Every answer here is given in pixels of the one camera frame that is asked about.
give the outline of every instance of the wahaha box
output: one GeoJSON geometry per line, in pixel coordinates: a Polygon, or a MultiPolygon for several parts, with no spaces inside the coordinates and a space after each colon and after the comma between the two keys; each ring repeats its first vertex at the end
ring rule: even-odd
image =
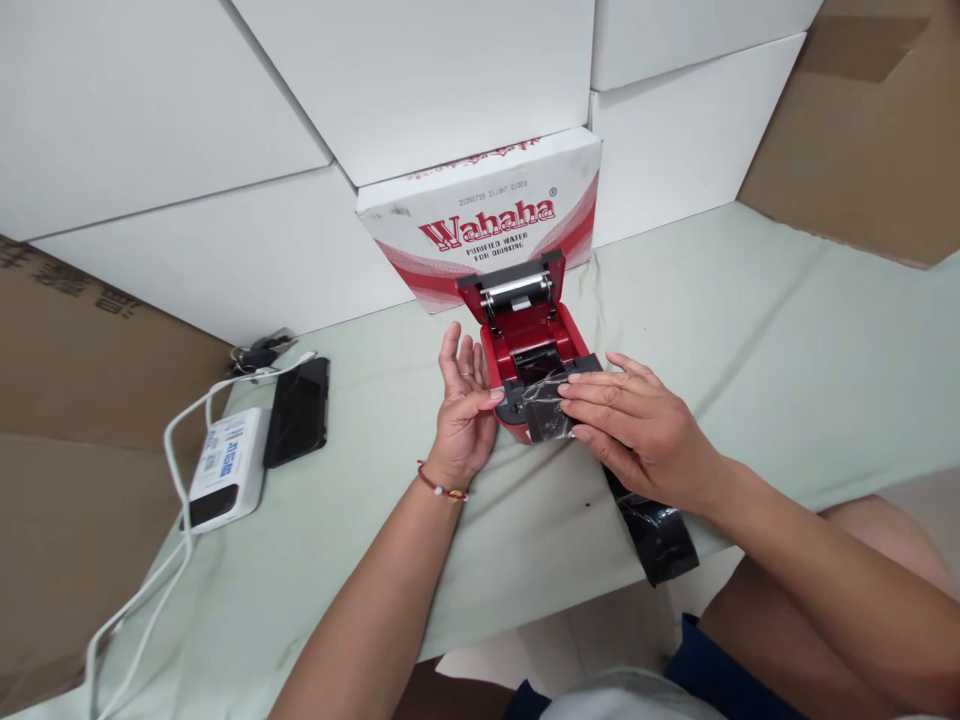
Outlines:
{"type": "Polygon", "coordinates": [[[357,215],[431,313],[457,279],[561,250],[590,258],[600,140],[575,128],[360,188],[357,215]]]}

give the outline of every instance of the leg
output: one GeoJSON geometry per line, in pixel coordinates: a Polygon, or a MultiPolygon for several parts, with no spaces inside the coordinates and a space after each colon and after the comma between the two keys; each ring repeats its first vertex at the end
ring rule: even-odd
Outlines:
{"type": "MultiPolygon", "coordinates": [[[[923,528],[870,496],[823,513],[829,522],[956,594],[923,528]]],[[[710,603],[700,629],[760,682],[811,718],[889,718],[898,709],[867,687],[820,639],[773,579],[749,558],[710,603]]]]}
{"type": "Polygon", "coordinates": [[[441,658],[413,669],[393,720],[500,720],[514,691],[482,680],[466,680],[436,671],[441,658]]]}

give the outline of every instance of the charging cable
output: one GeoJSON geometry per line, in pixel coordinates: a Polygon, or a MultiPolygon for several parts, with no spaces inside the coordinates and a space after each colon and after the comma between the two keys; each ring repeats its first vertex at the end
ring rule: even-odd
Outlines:
{"type": "Polygon", "coordinates": [[[166,560],[160,565],[157,570],[150,575],[140,587],[140,590],[130,598],[126,604],[120,608],[113,617],[107,620],[104,625],[97,630],[93,638],[90,640],[90,643],[87,645],[87,661],[86,667],[84,669],[84,685],[87,688],[89,693],[88,698],[88,708],[89,708],[89,718],[90,720],[106,720],[116,709],[120,698],[127,692],[127,689],[130,687],[130,683],[133,682],[133,676],[137,672],[137,667],[140,665],[140,660],[143,657],[143,653],[147,648],[147,643],[150,641],[150,635],[153,633],[153,628],[157,624],[157,620],[160,617],[160,613],[163,612],[163,608],[167,603],[167,599],[170,597],[170,594],[176,588],[177,584],[180,582],[180,578],[183,577],[184,572],[189,565],[191,558],[193,557],[193,549],[196,544],[194,539],[193,529],[190,526],[190,498],[187,495],[187,490],[183,485],[183,479],[180,477],[180,468],[177,466],[177,458],[173,450],[173,431],[176,429],[177,425],[190,413],[199,408],[201,405],[204,406],[204,413],[206,415],[207,421],[207,431],[210,430],[212,422],[212,401],[213,396],[218,392],[223,390],[230,385],[233,385],[237,382],[243,382],[244,380],[253,380],[253,379],[265,379],[275,377],[277,375],[283,375],[283,373],[290,372],[294,368],[298,368],[303,365],[305,362],[312,360],[317,355],[316,352],[307,352],[300,356],[300,359],[297,360],[293,365],[283,370],[269,370],[266,368],[261,368],[255,373],[250,375],[242,375],[240,377],[230,378],[229,380],[223,380],[218,382],[213,387],[207,391],[207,394],[201,397],[199,400],[194,402],[190,407],[177,415],[173,420],[170,421],[170,424],[167,425],[166,430],[163,432],[163,449],[167,456],[167,465],[170,467],[170,476],[173,480],[173,487],[177,491],[177,497],[180,498],[181,511],[180,515],[183,519],[183,539],[173,550],[172,553],[167,557],[166,560]],[[113,694],[113,697],[110,698],[109,702],[104,706],[100,714],[97,714],[97,693],[96,693],[96,684],[97,684],[97,649],[100,646],[100,641],[103,639],[103,636],[113,628],[117,623],[119,623],[143,597],[150,591],[154,586],[157,580],[166,573],[167,568],[170,567],[173,559],[180,554],[180,551],[184,551],[183,561],[180,563],[180,567],[177,569],[177,572],[173,575],[173,580],[167,586],[167,589],[164,590],[163,595],[160,597],[160,601],[157,603],[157,607],[154,609],[153,614],[150,616],[150,619],[147,621],[147,625],[144,628],[143,636],[140,638],[140,643],[137,645],[136,652],[133,655],[133,659],[130,662],[130,667],[127,668],[127,674],[123,678],[123,682],[120,683],[120,687],[113,694]]]}

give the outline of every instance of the light green table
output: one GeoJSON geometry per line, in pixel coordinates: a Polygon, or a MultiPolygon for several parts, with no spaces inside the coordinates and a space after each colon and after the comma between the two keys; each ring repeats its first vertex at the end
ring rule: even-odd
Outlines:
{"type": "MultiPolygon", "coordinates": [[[[960,465],[960,258],[924,273],[729,205],[601,248],[563,299],[591,349],[652,366],[722,452],[813,509],[960,465]]],[[[291,355],[332,362],[329,442],[271,472],[256,513],[201,539],[120,717],[266,715],[430,447],[435,357],[454,319],[476,327],[463,308],[430,317],[408,303],[301,340],[291,355]]],[[[230,409],[271,398],[246,386],[230,409]]],[[[696,518],[690,528],[702,555],[726,545],[696,518]]],[[[641,578],[584,449],[501,433],[423,656],[641,578]]],[[[108,688],[146,615],[111,647],[108,688]]],[[[31,718],[76,716],[73,698],[31,718]]]]}

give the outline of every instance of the cardboard box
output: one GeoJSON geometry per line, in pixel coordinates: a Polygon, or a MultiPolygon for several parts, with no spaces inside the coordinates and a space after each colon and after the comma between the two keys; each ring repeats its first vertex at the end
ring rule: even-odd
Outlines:
{"type": "Polygon", "coordinates": [[[587,121],[594,0],[235,0],[354,185],[587,121]]]}
{"type": "MultiPolygon", "coordinates": [[[[0,238],[0,717],[76,686],[87,642],[137,590],[179,502],[170,419],[228,346],[0,238]]],[[[177,430],[192,475],[202,413],[177,430]]]]}
{"type": "Polygon", "coordinates": [[[590,87],[613,90],[805,31],[823,0],[597,0],[590,87]]]}
{"type": "Polygon", "coordinates": [[[803,35],[593,93],[604,145],[594,245],[733,202],[803,35]]]}
{"type": "Polygon", "coordinates": [[[329,165],[229,5],[4,2],[0,233],[34,240],[329,165]]]}
{"type": "Polygon", "coordinates": [[[82,228],[42,250],[231,345],[413,299],[336,164],[82,228]],[[358,285],[363,292],[356,292],[358,285]]]}
{"type": "Polygon", "coordinates": [[[360,188],[357,215],[431,313],[462,304],[456,279],[560,248],[590,257],[600,141],[584,128],[360,188]]]}
{"type": "Polygon", "coordinates": [[[960,4],[827,0],[739,200],[918,267],[960,249],[960,4]]]}

